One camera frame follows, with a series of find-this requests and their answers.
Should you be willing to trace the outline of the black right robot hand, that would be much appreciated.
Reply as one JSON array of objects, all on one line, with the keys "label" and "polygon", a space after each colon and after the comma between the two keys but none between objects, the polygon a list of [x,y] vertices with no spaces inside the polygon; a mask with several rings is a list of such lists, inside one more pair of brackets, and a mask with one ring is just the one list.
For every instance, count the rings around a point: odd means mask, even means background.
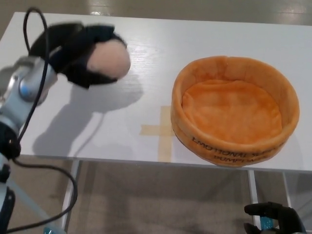
[{"label": "black right robot hand", "polygon": [[247,234],[306,234],[306,229],[297,214],[290,207],[275,202],[255,203],[244,207],[248,215],[275,219],[279,228],[269,227],[259,229],[253,224],[244,223]]}]

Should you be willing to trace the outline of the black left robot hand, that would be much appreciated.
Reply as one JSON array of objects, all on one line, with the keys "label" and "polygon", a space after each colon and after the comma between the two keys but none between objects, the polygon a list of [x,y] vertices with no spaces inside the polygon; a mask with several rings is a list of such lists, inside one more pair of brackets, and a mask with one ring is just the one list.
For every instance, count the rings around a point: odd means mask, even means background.
[{"label": "black left robot hand", "polygon": [[47,32],[49,39],[41,33],[28,54],[45,59],[48,50],[54,71],[79,87],[115,83],[130,69],[127,44],[114,25],[67,22],[52,24]]}]

